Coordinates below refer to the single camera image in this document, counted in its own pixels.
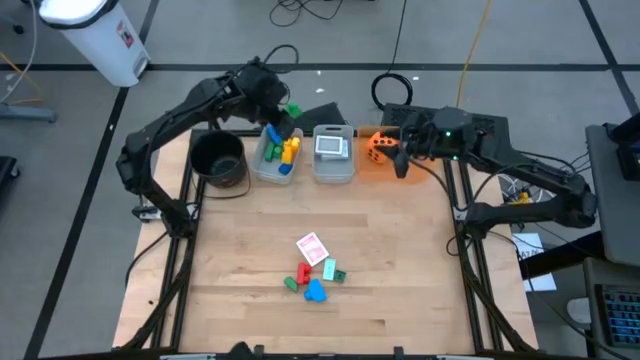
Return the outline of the black jack-o-lantern bucket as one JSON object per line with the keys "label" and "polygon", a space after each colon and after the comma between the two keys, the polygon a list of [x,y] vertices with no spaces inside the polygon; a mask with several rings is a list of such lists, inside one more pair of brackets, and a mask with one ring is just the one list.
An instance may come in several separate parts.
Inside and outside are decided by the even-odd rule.
{"label": "black jack-o-lantern bucket", "polygon": [[239,185],[248,173],[244,143],[226,131],[200,136],[190,149],[189,162],[199,177],[219,189]]}

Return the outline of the black perforated panel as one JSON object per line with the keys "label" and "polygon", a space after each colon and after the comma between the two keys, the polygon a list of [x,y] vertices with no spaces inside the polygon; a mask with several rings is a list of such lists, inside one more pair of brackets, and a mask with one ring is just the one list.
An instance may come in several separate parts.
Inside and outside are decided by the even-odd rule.
{"label": "black perforated panel", "polygon": [[[416,107],[389,103],[383,113],[384,126],[398,127],[404,125],[414,113],[433,113],[434,108]],[[506,162],[513,148],[510,145],[508,122],[504,117],[470,113],[475,127],[475,145],[472,151],[457,158],[474,167],[486,171]]]}

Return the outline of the orange foam die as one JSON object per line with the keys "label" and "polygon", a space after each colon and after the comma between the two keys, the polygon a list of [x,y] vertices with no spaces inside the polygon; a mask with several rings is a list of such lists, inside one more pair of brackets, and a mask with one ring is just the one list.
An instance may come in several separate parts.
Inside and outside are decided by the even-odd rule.
{"label": "orange foam die", "polygon": [[378,142],[387,142],[387,141],[399,141],[393,137],[388,136],[384,131],[378,131],[374,133],[366,143],[366,155],[367,157],[376,164],[384,164],[390,157],[393,157],[393,152],[395,149],[387,149],[387,150],[376,150],[374,145]]}

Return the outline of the black wedge panel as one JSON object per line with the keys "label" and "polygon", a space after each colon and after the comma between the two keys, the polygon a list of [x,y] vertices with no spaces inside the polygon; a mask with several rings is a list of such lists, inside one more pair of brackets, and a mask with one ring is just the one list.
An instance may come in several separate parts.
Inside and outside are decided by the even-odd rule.
{"label": "black wedge panel", "polygon": [[296,128],[304,133],[312,133],[319,125],[346,125],[347,121],[341,114],[336,102],[327,103],[304,111],[294,120]]}

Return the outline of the black floor object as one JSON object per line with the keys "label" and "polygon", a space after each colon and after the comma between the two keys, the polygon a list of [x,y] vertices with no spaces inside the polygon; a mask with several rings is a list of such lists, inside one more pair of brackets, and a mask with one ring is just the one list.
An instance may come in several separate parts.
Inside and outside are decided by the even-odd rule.
{"label": "black floor object", "polygon": [[19,176],[17,159],[10,156],[0,156],[0,183],[16,179]]}

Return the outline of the white rounded desk object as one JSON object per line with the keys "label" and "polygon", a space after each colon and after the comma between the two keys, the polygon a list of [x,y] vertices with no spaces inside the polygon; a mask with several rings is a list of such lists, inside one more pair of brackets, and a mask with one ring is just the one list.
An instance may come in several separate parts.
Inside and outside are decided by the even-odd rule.
{"label": "white rounded desk object", "polygon": [[587,297],[569,300],[566,304],[566,311],[576,323],[590,324],[592,322],[590,302]]}

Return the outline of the backlit keyboard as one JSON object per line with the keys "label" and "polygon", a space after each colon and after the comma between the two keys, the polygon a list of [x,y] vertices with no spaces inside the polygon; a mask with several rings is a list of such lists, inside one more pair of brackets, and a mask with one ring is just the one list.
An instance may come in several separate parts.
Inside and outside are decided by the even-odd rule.
{"label": "backlit keyboard", "polygon": [[640,287],[596,284],[594,290],[607,344],[640,349]]}

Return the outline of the pink playing card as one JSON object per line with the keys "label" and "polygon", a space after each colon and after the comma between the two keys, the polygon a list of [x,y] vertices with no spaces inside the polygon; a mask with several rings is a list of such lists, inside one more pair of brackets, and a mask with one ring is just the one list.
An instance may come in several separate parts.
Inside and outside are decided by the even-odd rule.
{"label": "pink playing card", "polygon": [[329,252],[315,232],[311,232],[296,242],[307,263],[314,267],[329,257]]}

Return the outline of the grey stand base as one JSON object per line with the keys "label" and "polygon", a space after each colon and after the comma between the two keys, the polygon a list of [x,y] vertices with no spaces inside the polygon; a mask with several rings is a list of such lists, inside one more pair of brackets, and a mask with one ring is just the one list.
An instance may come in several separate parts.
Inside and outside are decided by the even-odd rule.
{"label": "grey stand base", "polygon": [[0,103],[0,120],[33,120],[54,123],[57,120],[57,114],[48,108]]}

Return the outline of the large light blue block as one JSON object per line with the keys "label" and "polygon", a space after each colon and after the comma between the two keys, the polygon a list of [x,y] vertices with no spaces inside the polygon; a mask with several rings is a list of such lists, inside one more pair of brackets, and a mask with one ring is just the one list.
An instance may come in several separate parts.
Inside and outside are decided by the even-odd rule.
{"label": "large light blue block", "polygon": [[307,301],[324,302],[327,299],[326,291],[322,283],[318,279],[312,279],[304,292],[304,298]]}

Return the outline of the black desk device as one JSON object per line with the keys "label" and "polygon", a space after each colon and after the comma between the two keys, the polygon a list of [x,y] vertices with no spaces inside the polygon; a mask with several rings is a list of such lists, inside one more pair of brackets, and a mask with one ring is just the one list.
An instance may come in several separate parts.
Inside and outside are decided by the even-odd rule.
{"label": "black desk device", "polygon": [[621,124],[605,123],[604,127],[609,139],[617,145],[623,178],[640,182],[640,112]]}

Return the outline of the white paper sheet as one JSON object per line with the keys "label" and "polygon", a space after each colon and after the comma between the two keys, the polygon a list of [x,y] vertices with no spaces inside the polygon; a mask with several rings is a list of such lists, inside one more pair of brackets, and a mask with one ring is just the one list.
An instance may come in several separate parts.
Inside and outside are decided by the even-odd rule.
{"label": "white paper sheet", "polygon": [[[522,260],[544,252],[542,242],[537,233],[513,233],[512,240],[517,246]],[[523,281],[526,292],[554,292],[557,290],[552,274],[545,274]]]}

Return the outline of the white trash can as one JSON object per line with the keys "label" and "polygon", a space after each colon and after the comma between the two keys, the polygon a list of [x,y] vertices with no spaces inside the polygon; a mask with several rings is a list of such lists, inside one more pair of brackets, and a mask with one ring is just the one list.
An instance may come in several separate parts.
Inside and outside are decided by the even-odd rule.
{"label": "white trash can", "polygon": [[39,17],[116,87],[138,84],[150,63],[120,0],[43,0]]}

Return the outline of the grey plastic storage bin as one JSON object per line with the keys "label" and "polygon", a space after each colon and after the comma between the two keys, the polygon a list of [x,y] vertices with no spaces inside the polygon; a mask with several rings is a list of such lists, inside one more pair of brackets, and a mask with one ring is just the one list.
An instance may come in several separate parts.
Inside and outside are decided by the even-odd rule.
{"label": "grey plastic storage bin", "polygon": [[287,174],[280,172],[281,154],[273,154],[272,159],[270,161],[267,160],[266,152],[273,146],[274,144],[272,143],[267,130],[264,129],[254,151],[250,168],[255,176],[260,180],[283,186],[288,185],[294,178],[294,173],[298,167],[299,159],[303,152],[303,145],[300,145],[299,150],[294,154],[292,163],[289,165],[290,171]]}
{"label": "grey plastic storage bin", "polygon": [[[319,135],[338,136],[344,139],[344,150],[348,150],[346,160],[322,161],[315,152],[315,138]],[[349,183],[355,173],[354,129],[350,125],[319,125],[313,131],[312,168],[315,179],[323,184]]]}

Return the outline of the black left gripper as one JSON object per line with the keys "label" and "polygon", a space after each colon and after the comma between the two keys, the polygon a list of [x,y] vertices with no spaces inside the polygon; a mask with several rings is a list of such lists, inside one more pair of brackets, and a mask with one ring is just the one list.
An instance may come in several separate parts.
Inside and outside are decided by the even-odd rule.
{"label": "black left gripper", "polygon": [[288,90],[274,71],[259,59],[253,59],[239,71],[233,83],[242,94],[232,110],[233,116],[251,123],[271,124],[282,140],[291,137],[295,129],[293,118],[279,108]]}

